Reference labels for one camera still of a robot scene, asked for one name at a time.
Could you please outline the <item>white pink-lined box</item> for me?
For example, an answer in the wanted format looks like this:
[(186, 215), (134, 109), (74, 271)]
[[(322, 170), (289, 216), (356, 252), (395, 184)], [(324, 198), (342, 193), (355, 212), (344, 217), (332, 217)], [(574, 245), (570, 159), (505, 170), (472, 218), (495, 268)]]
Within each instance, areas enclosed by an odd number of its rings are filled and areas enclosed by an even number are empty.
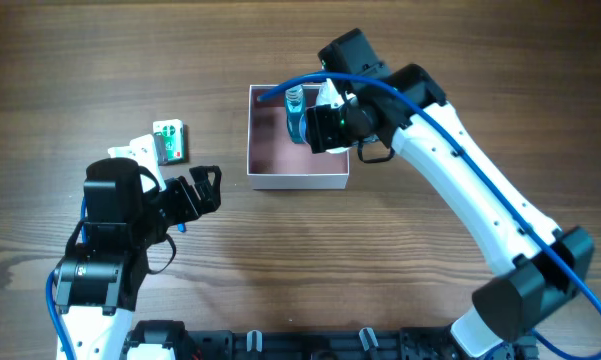
[(349, 173), (349, 154), (314, 154), (294, 143), (287, 130), (282, 97), (260, 102), (272, 86), (249, 87), (247, 177), (254, 190), (342, 190)]

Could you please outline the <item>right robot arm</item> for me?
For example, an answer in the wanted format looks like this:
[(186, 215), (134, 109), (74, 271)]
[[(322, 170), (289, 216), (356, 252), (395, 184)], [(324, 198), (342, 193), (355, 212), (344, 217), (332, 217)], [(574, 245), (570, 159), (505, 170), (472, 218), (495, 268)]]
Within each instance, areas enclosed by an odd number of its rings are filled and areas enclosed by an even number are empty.
[(527, 335), (579, 292), (594, 245), (576, 227), (564, 232), (531, 205), (478, 148), (444, 91), (420, 66), (393, 72), (364, 33), (353, 29), (318, 54), (335, 97), (307, 111), (315, 153), (377, 137), (412, 164), (476, 241), (494, 274), (450, 329), (471, 358)]

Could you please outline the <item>teal mouthwash bottle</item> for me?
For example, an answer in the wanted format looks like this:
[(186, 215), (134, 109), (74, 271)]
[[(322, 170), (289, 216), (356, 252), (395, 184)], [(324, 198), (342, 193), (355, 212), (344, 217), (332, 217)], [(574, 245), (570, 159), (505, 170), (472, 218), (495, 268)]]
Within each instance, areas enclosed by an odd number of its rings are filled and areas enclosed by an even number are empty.
[(295, 144), (303, 144), (306, 132), (306, 98), (303, 86), (297, 85), (287, 89), (285, 91), (284, 104), (287, 116), (287, 130), (291, 141)]

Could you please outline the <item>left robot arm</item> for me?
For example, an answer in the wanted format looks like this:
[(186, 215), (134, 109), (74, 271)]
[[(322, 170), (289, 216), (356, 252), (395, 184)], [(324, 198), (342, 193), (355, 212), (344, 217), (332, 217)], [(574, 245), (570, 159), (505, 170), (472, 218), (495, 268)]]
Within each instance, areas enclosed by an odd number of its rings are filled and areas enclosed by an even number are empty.
[(86, 169), (86, 212), (46, 282), (46, 302), (60, 359), (117, 359), (124, 352), (137, 297), (154, 274), (147, 251), (171, 243), (170, 227), (195, 221), (221, 205), (222, 172), (197, 166), (145, 191), (156, 181), (128, 158), (99, 160)]

